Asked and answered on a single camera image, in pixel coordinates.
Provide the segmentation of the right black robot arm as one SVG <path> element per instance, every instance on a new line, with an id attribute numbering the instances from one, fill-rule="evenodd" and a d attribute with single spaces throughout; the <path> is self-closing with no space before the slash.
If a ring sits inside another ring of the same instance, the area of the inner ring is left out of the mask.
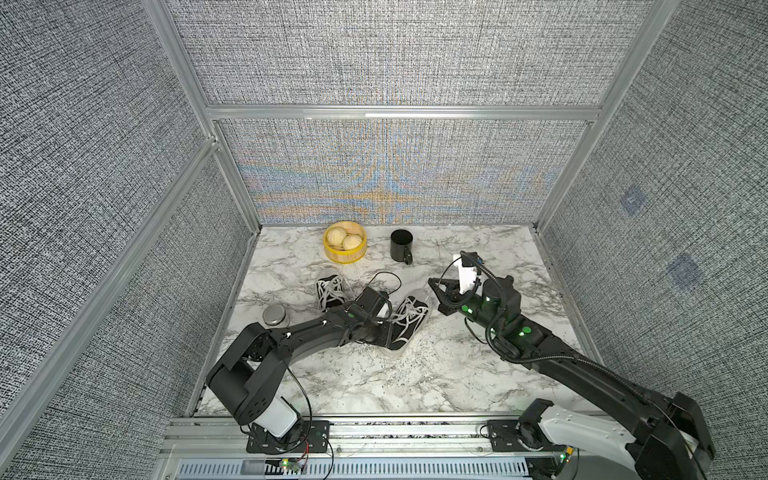
<path id="1" fill-rule="evenodd" d="M 637 385 L 580 354 L 520 311 L 510 276 L 492 276 L 462 291 L 457 280 L 431 278 L 439 309 L 484 329 L 503 361 L 568 387 L 604 414 L 591 420 L 551 400 L 535 399 L 503 434 L 528 451 L 552 446 L 586 450 L 634 470 L 642 479 L 703 479 L 715 448 L 699 405 Z"/>

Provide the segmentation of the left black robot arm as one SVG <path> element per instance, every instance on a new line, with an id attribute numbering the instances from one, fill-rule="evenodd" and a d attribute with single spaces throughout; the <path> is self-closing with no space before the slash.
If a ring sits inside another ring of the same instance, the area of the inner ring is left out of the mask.
<path id="1" fill-rule="evenodd" d="M 292 327 L 267 329 L 252 323 L 210 369 L 206 385 L 238 425 L 255 424 L 293 445 L 306 436 L 303 420 L 286 400 L 276 397 L 290 365 L 348 343 L 385 344 L 380 314 L 391 311 L 387 293 L 366 287 L 354 300 Z"/>

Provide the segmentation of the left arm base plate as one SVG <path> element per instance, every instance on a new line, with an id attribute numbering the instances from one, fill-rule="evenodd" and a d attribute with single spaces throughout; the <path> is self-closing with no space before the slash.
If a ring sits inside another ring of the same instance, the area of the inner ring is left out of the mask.
<path id="1" fill-rule="evenodd" d="M 265 455 L 326 453 L 329 432 L 329 421 L 299 420 L 284 436 L 275 437 L 253 423 L 247 434 L 246 452 Z"/>

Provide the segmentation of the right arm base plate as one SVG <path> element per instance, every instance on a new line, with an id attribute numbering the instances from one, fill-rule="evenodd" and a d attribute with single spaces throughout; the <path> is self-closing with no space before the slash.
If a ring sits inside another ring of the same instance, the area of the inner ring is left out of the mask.
<path id="1" fill-rule="evenodd" d="M 528 422 L 519 425 L 517 419 L 489 420 L 482 430 L 495 453 L 563 453 L 567 449 L 550 441 L 540 427 Z"/>

